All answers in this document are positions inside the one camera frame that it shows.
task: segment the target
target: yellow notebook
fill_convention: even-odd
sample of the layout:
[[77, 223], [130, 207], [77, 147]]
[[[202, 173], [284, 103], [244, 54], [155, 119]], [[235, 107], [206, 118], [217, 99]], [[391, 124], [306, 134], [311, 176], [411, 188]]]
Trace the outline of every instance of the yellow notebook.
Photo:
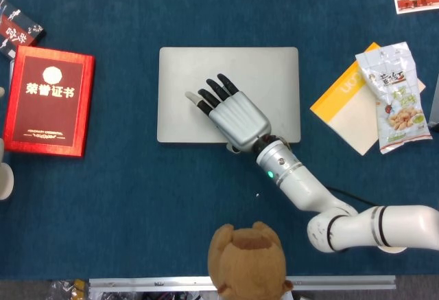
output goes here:
[[[366, 51], [379, 48], [372, 43]], [[425, 85], [418, 81], [419, 90]], [[376, 99], [361, 76], [357, 61], [311, 107], [358, 153], [364, 155], [378, 140]]]

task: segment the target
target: red certificate book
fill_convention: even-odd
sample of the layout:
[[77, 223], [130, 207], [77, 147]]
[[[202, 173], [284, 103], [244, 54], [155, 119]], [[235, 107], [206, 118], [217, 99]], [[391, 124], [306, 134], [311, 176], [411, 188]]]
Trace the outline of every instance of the red certificate book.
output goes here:
[[93, 56], [19, 46], [6, 150], [84, 156], [94, 67]]

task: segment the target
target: table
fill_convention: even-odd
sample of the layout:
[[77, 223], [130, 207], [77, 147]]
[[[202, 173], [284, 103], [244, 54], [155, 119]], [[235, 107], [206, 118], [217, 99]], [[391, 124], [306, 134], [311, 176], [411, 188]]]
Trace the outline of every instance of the table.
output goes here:
[[[437, 208], [437, 135], [361, 157], [309, 107], [372, 41], [407, 41], [428, 116], [438, 11], [397, 16], [393, 0], [10, 1], [47, 30], [41, 46], [92, 54], [96, 72], [83, 159], [10, 155], [16, 183], [0, 203], [0, 278], [203, 276], [216, 228], [256, 220], [278, 232], [288, 275], [439, 273], [433, 251], [319, 253], [306, 234], [313, 214], [298, 211], [254, 157], [156, 140], [161, 47], [295, 46], [302, 141], [293, 149], [302, 162], [325, 185], [379, 204]], [[0, 59], [3, 86], [8, 67]]]

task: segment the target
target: cable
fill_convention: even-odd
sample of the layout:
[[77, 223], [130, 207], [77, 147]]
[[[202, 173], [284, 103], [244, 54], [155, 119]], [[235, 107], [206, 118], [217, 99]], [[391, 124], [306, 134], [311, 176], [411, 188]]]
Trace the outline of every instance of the cable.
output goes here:
[[356, 196], [356, 195], [354, 195], [354, 194], [351, 194], [350, 192], [345, 192], [344, 190], [340, 190], [340, 189], [333, 188], [333, 187], [326, 187], [326, 188], [327, 188], [329, 191], [331, 191], [331, 192], [337, 192], [337, 193], [339, 193], [339, 194], [343, 194], [343, 195], [345, 195], [345, 196], [348, 196], [348, 197], [351, 197], [351, 198], [353, 198], [353, 199], [356, 199], [356, 200], [358, 200], [359, 202], [362, 202], [362, 203], [364, 203], [364, 204], [370, 205], [370, 206], [372, 206], [372, 207], [374, 207], [374, 206], [382, 206], [382, 205], [375, 204], [374, 202], [370, 202], [369, 200], [366, 200], [366, 199], [363, 199], [363, 198], [361, 198], [361, 197], [358, 197], [358, 196]]

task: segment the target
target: robot finger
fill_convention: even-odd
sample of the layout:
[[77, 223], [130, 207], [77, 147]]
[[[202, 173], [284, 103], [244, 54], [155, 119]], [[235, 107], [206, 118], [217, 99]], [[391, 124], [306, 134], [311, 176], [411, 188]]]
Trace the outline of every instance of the robot finger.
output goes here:
[[205, 89], [200, 89], [198, 94], [200, 94], [213, 108], [220, 104], [220, 101]]
[[214, 82], [212, 79], [206, 80], [206, 83], [213, 89], [215, 93], [217, 93], [218, 97], [221, 100], [225, 100], [229, 97], [229, 94], [225, 90], [222, 89], [220, 85], [218, 85], [216, 82]]
[[202, 97], [199, 97], [198, 95], [192, 93], [192, 92], [186, 92], [185, 96], [190, 99], [200, 110], [209, 116], [209, 113], [213, 110], [211, 106], [209, 106]]
[[218, 79], [224, 84], [224, 86], [226, 87], [227, 91], [233, 95], [239, 92], [239, 89], [236, 88], [235, 84], [233, 84], [230, 79], [228, 79], [225, 75], [223, 75], [222, 73], [219, 73], [217, 75]]

